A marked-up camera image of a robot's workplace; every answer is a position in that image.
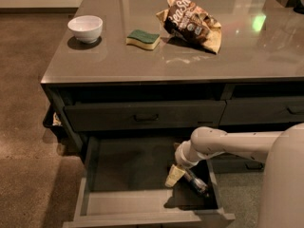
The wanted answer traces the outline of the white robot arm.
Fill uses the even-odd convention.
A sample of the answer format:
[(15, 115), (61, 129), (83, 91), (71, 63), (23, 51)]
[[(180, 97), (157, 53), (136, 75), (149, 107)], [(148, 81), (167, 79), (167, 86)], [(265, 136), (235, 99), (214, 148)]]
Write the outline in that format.
[(177, 145), (165, 185), (223, 153), (265, 164), (257, 228), (304, 228), (304, 123), (285, 131), (227, 133), (199, 127)]

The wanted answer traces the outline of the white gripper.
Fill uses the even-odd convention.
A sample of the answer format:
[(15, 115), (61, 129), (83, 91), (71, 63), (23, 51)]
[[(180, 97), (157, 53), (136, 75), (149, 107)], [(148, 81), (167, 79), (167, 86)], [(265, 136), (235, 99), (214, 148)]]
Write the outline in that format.
[(165, 181), (166, 187), (173, 187), (184, 176), (184, 168), (190, 169), (196, 166), (200, 161), (206, 159), (206, 156), (198, 152), (190, 141), (182, 143), (175, 142), (174, 148), (177, 165), (171, 165)]

